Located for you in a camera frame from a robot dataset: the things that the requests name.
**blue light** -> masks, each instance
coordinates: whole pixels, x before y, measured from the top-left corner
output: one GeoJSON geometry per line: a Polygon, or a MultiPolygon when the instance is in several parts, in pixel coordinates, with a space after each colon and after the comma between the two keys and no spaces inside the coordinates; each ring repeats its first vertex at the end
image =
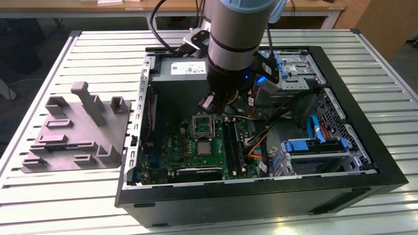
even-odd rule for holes
{"type": "Polygon", "coordinates": [[[255,84],[261,84],[263,82],[266,82],[267,78],[266,77],[259,77],[255,81],[255,84]]]}

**yellow wire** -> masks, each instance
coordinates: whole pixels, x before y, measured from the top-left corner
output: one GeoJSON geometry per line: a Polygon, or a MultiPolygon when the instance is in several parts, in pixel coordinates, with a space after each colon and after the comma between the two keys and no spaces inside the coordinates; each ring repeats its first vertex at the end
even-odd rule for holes
{"type": "Polygon", "coordinates": [[[250,153],[249,153],[249,157],[250,157],[250,158],[251,158],[251,155],[253,155],[253,152],[254,152],[257,146],[259,146],[259,144],[262,143],[263,139],[267,137],[269,132],[270,132],[270,130],[267,131],[267,133],[265,134],[265,136],[261,138],[261,140],[259,140],[259,141],[257,142],[257,144],[254,145],[254,147],[253,147],[253,149],[251,149],[251,151],[250,151],[250,153]]]}
{"type": "Polygon", "coordinates": [[[226,106],[234,103],[234,101],[238,99],[238,95],[239,95],[239,91],[237,91],[234,99],[226,104],[226,106]]]}

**motherboard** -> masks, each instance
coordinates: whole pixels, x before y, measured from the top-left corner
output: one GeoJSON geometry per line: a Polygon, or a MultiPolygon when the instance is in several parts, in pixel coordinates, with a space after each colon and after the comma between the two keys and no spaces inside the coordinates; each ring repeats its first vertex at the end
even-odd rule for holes
{"type": "Polygon", "coordinates": [[[149,156],[153,184],[258,177],[257,162],[245,157],[249,121],[191,119],[165,123],[161,154],[149,156]]]}

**ram slot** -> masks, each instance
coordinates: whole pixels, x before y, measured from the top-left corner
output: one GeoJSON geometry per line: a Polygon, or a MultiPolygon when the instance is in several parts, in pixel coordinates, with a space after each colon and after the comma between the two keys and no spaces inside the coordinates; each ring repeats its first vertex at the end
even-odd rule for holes
{"type": "Polygon", "coordinates": [[[238,172],[238,164],[237,164],[237,158],[234,156],[233,151],[233,142],[231,141],[231,132],[230,132],[230,122],[223,121],[222,122],[222,132],[223,132],[223,145],[225,145],[225,151],[227,155],[227,164],[229,164],[229,173],[233,175],[237,175],[238,172]]]}
{"type": "Polygon", "coordinates": [[[231,130],[231,136],[234,136],[234,139],[231,140],[233,142],[233,149],[235,151],[234,157],[237,159],[237,162],[239,164],[239,171],[243,173],[246,172],[246,163],[243,161],[243,152],[242,152],[242,145],[241,145],[241,138],[239,138],[239,132],[238,132],[238,127],[237,127],[237,122],[231,121],[230,122],[230,130],[231,130]]]}

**wooden desk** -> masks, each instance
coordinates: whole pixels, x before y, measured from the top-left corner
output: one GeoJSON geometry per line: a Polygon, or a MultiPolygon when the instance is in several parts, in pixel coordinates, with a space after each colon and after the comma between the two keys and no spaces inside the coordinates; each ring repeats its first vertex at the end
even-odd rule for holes
{"type": "MultiPolygon", "coordinates": [[[[341,11],[346,9],[342,0],[328,3],[322,0],[294,0],[297,16],[326,16],[322,28],[332,29],[341,11]]],[[[0,18],[78,18],[78,17],[147,17],[159,0],[125,2],[123,5],[98,7],[95,1],[81,0],[0,0],[0,18]]],[[[284,16],[290,16],[289,2],[284,16]]],[[[169,0],[161,7],[158,16],[195,16],[195,0],[169,0]]]]}

